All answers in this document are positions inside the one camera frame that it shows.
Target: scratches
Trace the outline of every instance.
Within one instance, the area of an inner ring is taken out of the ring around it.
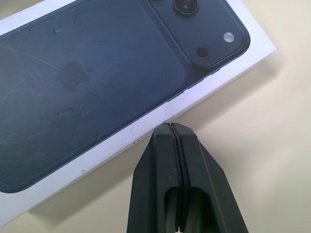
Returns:
[[[61,32],[62,32],[61,29],[56,29],[56,30],[54,31],[55,34],[59,34],[59,33],[61,33]]]
[[[9,48],[10,50],[13,51],[13,53],[16,55],[16,52],[14,49],[12,49],[10,46],[4,44],[6,46],[6,48]],[[24,65],[24,63],[19,59],[19,57],[16,55],[16,59],[18,60],[18,62],[21,64],[21,66],[24,68],[24,70],[26,71],[26,73],[32,78],[32,80],[37,84],[37,86],[41,87],[41,89],[43,91],[45,91],[45,88],[42,86],[42,84],[40,84],[37,79],[34,77],[34,75],[30,72],[30,70]]]
[[[35,69],[35,72],[36,72],[38,78],[39,78],[41,81],[43,81],[43,80],[42,80],[42,74],[41,74],[40,70],[39,70],[36,66],[33,66],[33,68]]]
[[[51,117],[51,118],[48,120],[47,125],[50,125],[51,122],[52,122],[52,120],[53,120],[53,117]]]
[[[25,93],[25,92],[28,92],[30,94],[36,94],[36,95],[41,95],[39,92],[35,91],[34,89],[31,89],[29,87],[25,87],[25,88],[20,88],[20,89],[17,89],[17,90],[10,90],[10,93]]]
[[[72,23],[76,23],[77,22],[79,14],[80,14],[80,9],[78,8],[77,11],[76,11],[76,14],[74,15],[74,19],[73,19]]]
[[[27,39],[29,39],[28,36],[26,36],[24,33],[22,33],[18,28],[15,29],[16,31],[18,31],[18,33],[24,37],[26,37]]]
[[[62,112],[59,112],[57,114],[57,118],[61,118],[67,114],[71,114],[71,113],[74,113],[74,112],[77,112],[77,111],[80,111],[82,109],[82,106],[80,106],[79,108],[67,108],[67,109],[64,109]]]
[[[52,144],[54,144],[54,142],[55,142],[55,136],[56,136],[57,131],[59,131],[61,128],[62,128],[62,125],[59,125],[54,130],[53,135],[52,135]]]
[[[82,65],[78,62],[67,62],[60,70],[62,73],[59,72],[56,78],[67,91],[76,91],[79,83],[89,82],[90,80],[89,75],[84,72]],[[77,83],[71,79],[64,79],[63,73],[70,77],[75,77]]]
[[[95,145],[97,145],[100,142],[102,136],[102,130],[99,130],[96,141],[95,141]]]
[[[32,135],[29,135],[28,137],[19,137],[19,133],[11,133],[9,135],[0,137],[0,145],[20,145],[23,143],[29,143],[33,139],[36,139],[38,137],[44,137],[46,135],[49,135],[49,132],[47,131],[41,131],[38,133],[34,133]]]
[[[77,85],[80,85],[84,90],[86,90],[88,93],[90,93],[91,95],[93,95],[97,100],[99,100],[99,101],[101,102],[101,99],[100,99],[92,90],[90,90],[90,89],[88,89],[87,87],[83,86],[80,82],[78,82],[78,81],[75,80],[73,77],[69,76],[68,74],[64,73],[62,70],[56,68],[55,66],[49,64],[48,62],[45,62],[45,61],[41,60],[40,58],[34,57],[34,56],[32,56],[32,55],[30,55],[30,54],[27,54],[27,53],[25,53],[25,52],[16,50],[16,49],[14,49],[14,48],[11,48],[11,47],[7,46],[6,44],[4,44],[4,45],[5,45],[5,46],[0,45],[0,47],[3,47],[3,48],[6,48],[6,49],[9,49],[9,50],[12,50],[12,51],[15,51],[15,52],[24,54],[24,55],[26,55],[26,56],[28,56],[28,57],[31,57],[31,58],[33,58],[33,59],[35,59],[35,60],[37,60],[37,61],[40,61],[40,62],[44,63],[44,64],[46,64],[47,66],[51,67],[52,69],[58,71],[59,73],[61,73],[61,74],[63,74],[64,76],[68,77],[69,79],[71,79],[71,80],[72,80],[73,82],[75,82]]]

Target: camera lens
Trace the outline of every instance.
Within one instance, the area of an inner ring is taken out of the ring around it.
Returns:
[[[201,58],[206,58],[208,55],[207,49],[200,47],[198,48],[198,50],[196,51],[197,55]]]
[[[185,15],[191,15],[199,7],[198,0],[174,0],[175,9]]]

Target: flash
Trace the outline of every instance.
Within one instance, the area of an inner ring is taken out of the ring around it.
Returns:
[[[233,42],[233,41],[234,41],[234,34],[229,33],[229,32],[225,33],[225,34],[224,34],[224,40],[225,40],[226,42],[228,42],[228,43]]]

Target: white box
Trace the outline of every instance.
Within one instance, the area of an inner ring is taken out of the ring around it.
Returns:
[[[44,0],[37,5],[0,20],[0,35],[73,1]],[[227,1],[250,34],[251,44],[245,54],[30,188],[13,194],[0,192],[0,227],[24,212],[31,210],[44,200],[139,142],[151,134],[156,126],[181,115],[274,52],[276,50],[275,46],[253,18],[242,0]]]

